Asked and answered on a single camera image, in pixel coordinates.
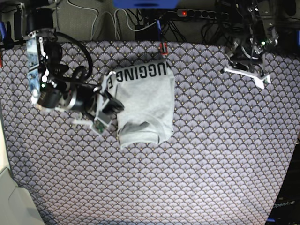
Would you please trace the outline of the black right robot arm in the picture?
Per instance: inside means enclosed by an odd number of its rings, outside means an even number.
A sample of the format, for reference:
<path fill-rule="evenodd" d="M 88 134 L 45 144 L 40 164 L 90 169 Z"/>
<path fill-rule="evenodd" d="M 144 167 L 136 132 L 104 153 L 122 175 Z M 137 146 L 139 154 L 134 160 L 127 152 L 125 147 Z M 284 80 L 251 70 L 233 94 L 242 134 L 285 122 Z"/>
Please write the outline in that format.
<path fill-rule="evenodd" d="M 23 0 L 22 34 L 26 40 L 28 80 L 31 102 L 45 110 L 75 111 L 94 120 L 124 110 L 124 105 L 105 87 L 88 84 L 93 62 L 86 47 L 67 34 L 58 32 L 53 24 L 54 0 Z M 65 77 L 68 65 L 61 63 L 63 51 L 58 43 L 64 38 L 77 45 L 87 59 L 88 66 L 78 66 L 71 77 Z"/>

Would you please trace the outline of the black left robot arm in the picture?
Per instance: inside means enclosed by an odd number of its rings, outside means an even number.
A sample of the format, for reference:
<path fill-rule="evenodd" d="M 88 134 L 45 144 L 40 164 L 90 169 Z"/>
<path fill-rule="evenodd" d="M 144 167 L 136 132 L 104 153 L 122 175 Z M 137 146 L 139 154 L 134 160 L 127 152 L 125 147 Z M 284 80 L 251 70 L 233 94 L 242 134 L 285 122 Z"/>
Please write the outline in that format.
<path fill-rule="evenodd" d="M 232 31 L 234 46 L 227 53 L 229 67 L 264 76 L 264 55 L 277 44 L 276 0 L 235 0 L 241 30 Z"/>

